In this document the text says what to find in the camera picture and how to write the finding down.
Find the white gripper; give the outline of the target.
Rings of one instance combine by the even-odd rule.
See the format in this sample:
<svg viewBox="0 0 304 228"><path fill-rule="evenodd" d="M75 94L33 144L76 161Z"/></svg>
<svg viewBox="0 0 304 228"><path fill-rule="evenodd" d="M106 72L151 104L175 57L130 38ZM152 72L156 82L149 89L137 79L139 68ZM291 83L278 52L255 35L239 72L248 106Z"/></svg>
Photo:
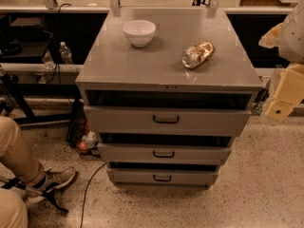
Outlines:
<svg viewBox="0 0 304 228"><path fill-rule="evenodd" d="M264 48L280 46L280 32L282 24L279 23L265 33L258 44ZM280 80L275 91L275 100L272 101L265 111L265 116L281 122L286 119L304 100L304 65L290 63L280 73Z"/></svg>

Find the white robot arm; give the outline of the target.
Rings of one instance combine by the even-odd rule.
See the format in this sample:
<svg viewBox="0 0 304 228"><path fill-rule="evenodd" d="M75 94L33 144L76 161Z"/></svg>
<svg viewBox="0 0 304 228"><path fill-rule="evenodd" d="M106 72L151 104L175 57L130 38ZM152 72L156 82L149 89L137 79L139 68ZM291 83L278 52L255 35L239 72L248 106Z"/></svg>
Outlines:
<svg viewBox="0 0 304 228"><path fill-rule="evenodd" d="M289 62L280 77L273 79L275 92L264 111L267 120L282 122L304 100L304 1L264 34L258 44L278 48L279 56Z"/></svg>

